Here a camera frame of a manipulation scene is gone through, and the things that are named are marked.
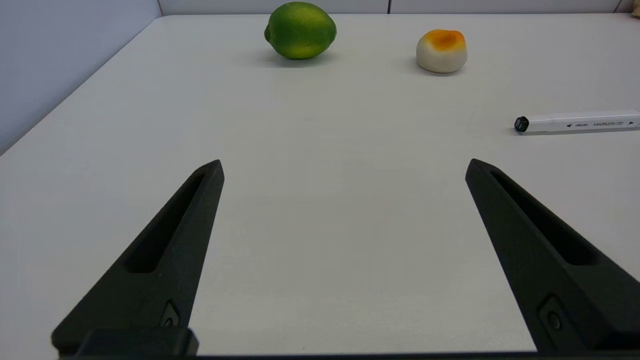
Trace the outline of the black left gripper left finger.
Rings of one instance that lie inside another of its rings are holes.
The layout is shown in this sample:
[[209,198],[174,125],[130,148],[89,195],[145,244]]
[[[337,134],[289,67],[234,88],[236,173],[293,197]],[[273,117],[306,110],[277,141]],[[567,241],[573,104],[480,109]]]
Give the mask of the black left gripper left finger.
[[223,185],[196,169],[53,330],[61,357],[194,356],[189,328]]

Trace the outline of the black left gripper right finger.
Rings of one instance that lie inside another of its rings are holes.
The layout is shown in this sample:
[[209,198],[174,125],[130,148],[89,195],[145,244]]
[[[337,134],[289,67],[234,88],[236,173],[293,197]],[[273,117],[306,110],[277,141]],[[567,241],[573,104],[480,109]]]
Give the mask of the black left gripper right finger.
[[502,170],[466,184],[540,353],[638,353],[640,285]]

